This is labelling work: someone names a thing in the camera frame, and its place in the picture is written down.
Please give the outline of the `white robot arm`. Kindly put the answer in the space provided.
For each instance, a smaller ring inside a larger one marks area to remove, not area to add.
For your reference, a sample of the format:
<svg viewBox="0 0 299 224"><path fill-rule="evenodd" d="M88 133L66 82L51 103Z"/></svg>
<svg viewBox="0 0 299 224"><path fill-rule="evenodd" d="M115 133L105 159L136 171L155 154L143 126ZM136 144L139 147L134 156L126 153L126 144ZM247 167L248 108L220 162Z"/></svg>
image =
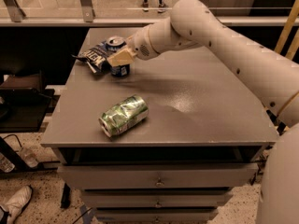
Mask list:
<svg viewBox="0 0 299 224"><path fill-rule="evenodd" d="M170 50L208 48L288 130L267 158L256 224L299 224L299 66L222 24L199 0L179 0L170 16L126 39L113 66Z"/></svg>

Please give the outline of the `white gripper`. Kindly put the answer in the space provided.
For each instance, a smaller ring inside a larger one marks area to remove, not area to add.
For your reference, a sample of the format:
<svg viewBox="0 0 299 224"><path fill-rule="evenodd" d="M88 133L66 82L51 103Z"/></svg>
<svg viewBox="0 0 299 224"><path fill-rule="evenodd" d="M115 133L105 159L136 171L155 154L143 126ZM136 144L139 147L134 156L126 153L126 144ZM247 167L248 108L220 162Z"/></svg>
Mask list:
<svg viewBox="0 0 299 224"><path fill-rule="evenodd" d="M150 43L150 26L138 30L126 39L127 46L119 49L107 58L113 66L121 66L131 63L134 58L149 60L156 57L156 51Z"/></svg>

